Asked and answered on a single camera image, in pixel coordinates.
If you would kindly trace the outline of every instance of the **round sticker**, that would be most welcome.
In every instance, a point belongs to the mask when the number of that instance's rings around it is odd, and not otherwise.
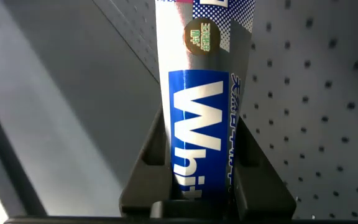
[[[221,32],[211,19],[197,18],[186,25],[183,40],[192,54],[206,55],[219,49]]]

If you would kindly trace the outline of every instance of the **blue dot pattern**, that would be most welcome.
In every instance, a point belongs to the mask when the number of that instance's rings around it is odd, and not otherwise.
[[[251,32],[254,8],[255,0],[229,0],[228,8],[200,4],[200,0],[193,0],[193,19],[204,17],[214,21],[221,31],[221,48],[229,51],[231,19]]]

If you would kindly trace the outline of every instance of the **black plastic bracket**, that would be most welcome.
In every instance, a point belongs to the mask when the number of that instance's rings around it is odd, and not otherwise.
[[[238,213],[235,219],[290,220],[296,202],[242,119],[237,127],[235,157],[236,206],[231,208]],[[129,218],[222,218],[216,212],[219,205],[174,200],[172,178],[162,109],[159,109],[121,194],[121,215]]]

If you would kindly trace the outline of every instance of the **perforated metal panel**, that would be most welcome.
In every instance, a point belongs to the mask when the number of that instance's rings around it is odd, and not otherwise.
[[[154,0],[96,2],[158,79]],[[257,0],[252,40],[242,114],[294,218],[358,218],[358,1]]]

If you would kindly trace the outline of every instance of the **gray surface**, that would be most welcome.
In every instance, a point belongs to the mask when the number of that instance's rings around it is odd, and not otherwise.
[[[154,0],[110,2],[113,7],[105,7],[104,12],[139,58],[149,48],[155,52],[154,32],[144,32],[153,31]],[[314,21],[307,29],[309,17]],[[270,32],[266,31],[268,22]],[[298,197],[294,218],[358,218],[358,71],[352,69],[358,60],[358,1],[256,1],[252,33],[255,51],[250,55],[242,114],[293,196]],[[332,38],[337,38],[337,46],[328,49]],[[289,50],[284,48],[287,40]],[[309,69],[304,68],[305,60],[311,61]],[[151,71],[158,79],[158,72]],[[324,87],[326,81],[332,82],[330,89]],[[302,103],[304,96],[309,98],[307,104]],[[353,110],[347,109],[349,102],[356,104]],[[342,137],[349,142],[343,143]]]
[[[93,1],[0,1],[0,120],[49,215],[119,215],[158,89]]]

